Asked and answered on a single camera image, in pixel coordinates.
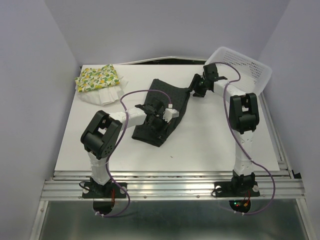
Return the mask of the black skirt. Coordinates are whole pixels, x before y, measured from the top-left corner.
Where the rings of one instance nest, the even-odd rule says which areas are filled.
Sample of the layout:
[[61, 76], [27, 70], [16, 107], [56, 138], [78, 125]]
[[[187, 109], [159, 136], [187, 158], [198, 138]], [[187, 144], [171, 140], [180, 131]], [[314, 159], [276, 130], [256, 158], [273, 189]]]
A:
[[[144, 104], [137, 104], [136, 107], [145, 111], [157, 112], [163, 115], [169, 104], [172, 108], [179, 111], [179, 117], [170, 121], [168, 137], [177, 128], [186, 113], [190, 92], [188, 88], [180, 88], [170, 85], [162, 80], [154, 79], [147, 93]], [[133, 131], [132, 138], [156, 147], [160, 147], [166, 140], [151, 136], [148, 133], [145, 121], [142, 125], [137, 125]]]

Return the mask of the white pleated skirt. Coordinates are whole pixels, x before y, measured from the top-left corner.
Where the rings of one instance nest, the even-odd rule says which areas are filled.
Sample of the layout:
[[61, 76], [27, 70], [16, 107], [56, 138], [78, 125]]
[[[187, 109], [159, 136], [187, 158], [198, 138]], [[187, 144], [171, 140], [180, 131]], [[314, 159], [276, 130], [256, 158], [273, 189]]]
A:
[[115, 86], [89, 92], [78, 92], [76, 90], [75, 95], [83, 102], [97, 106], [105, 106], [118, 101], [125, 94], [127, 84], [127, 79], [120, 75], [119, 84]]

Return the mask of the lemon print skirt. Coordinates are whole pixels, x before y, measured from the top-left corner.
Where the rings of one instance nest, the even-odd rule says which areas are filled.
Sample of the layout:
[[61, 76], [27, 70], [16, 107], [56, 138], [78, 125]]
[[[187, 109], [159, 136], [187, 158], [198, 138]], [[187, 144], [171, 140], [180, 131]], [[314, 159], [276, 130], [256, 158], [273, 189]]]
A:
[[120, 84], [120, 78], [112, 64], [98, 68], [85, 67], [74, 81], [78, 93], [92, 92]]

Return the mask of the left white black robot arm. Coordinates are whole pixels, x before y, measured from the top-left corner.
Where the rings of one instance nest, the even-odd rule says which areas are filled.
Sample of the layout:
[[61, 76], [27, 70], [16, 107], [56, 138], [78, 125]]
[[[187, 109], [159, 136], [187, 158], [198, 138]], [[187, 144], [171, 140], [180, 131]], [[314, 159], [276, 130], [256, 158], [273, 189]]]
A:
[[121, 112], [106, 113], [99, 110], [84, 130], [80, 142], [90, 159], [91, 176], [89, 181], [79, 183], [85, 199], [110, 198], [117, 185], [110, 177], [109, 160], [119, 141], [128, 128], [151, 127], [157, 136], [162, 136], [179, 111], [170, 103], [137, 104]]

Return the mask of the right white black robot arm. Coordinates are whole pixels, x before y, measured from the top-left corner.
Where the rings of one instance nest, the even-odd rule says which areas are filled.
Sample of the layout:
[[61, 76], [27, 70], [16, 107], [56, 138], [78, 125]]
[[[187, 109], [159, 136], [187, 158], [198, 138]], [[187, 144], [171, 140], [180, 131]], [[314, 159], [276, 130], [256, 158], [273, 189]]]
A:
[[227, 124], [235, 140], [235, 163], [231, 180], [215, 182], [212, 195], [217, 198], [242, 197], [251, 194], [257, 185], [250, 152], [260, 122], [258, 98], [255, 93], [246, 93], [233, 85], [241, 79], [237, 69], [226, 64], [238, 75], [236, 80], [228, 80], [219, 75], [217, 65], [217, 62], [207, 64], [202, 75], [195, 74], [189, 91], [198, 98], [205, 97], [207, 91], [223, 98]]

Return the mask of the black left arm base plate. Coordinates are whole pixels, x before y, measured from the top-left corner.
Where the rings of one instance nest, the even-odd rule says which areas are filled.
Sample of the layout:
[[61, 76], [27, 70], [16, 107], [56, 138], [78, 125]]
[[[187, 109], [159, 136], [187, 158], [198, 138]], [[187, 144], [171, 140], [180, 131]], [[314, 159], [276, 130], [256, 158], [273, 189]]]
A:
[[109, 217], [112, 213], [116, 199], [125, 199], [127, 195], [114, 182], [109, 180], [105, 185], [99, 185], [91, 181], [81, 181], [82, 198], [93, 200], [92, 207], [96, 215]]

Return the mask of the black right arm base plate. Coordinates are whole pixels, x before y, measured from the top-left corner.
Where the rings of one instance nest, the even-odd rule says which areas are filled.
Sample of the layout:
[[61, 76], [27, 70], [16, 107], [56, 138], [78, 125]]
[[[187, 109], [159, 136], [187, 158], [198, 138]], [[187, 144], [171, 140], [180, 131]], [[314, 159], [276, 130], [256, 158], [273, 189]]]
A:
[[230, 208], [236, 213], [245, 215], [251, 209], [251, 198], [260, 197], [261, 194], [257, 185], [236, 188], [231, 181], [216, 181], [211, 196], [214, 198], [230, 198]]

